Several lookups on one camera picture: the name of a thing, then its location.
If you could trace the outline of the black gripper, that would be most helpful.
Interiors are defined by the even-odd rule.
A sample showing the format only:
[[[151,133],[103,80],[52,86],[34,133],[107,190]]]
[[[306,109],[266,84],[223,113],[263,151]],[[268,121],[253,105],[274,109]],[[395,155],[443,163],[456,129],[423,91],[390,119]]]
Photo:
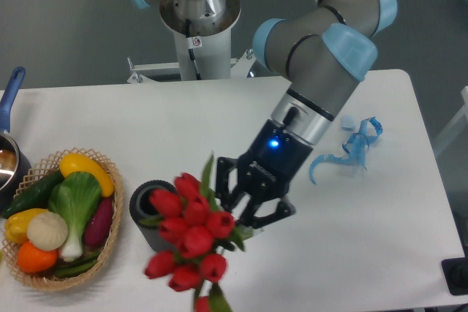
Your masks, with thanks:
[[[284,195],[311,152],[312,146],[268,120],[238,159],[217,159],[216,198],[224,210],[232,212],[250,195],[252,198],[239,217],[239,223],[245,227],[262,228],[293,216],[295,206]],[[237,183],[230,190],[230,175],[234,171]]]

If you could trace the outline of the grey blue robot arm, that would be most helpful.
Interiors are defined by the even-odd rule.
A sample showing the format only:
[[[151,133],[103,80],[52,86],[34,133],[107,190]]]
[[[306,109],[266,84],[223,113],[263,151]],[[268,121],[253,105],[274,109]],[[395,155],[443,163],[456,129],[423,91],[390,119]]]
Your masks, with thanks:
[[[219,158],[223,209],[249,201],[239,223],[254,229],[291,216],[290,182],[377,58],[371,38],[396,18],[397,0],[314,0],[294,21],[270,19],[255,32],[258,62],[290,81],[247,152]],[[182,80],[228,78],[239,0],[133,0],[159,8],[172,31]]]

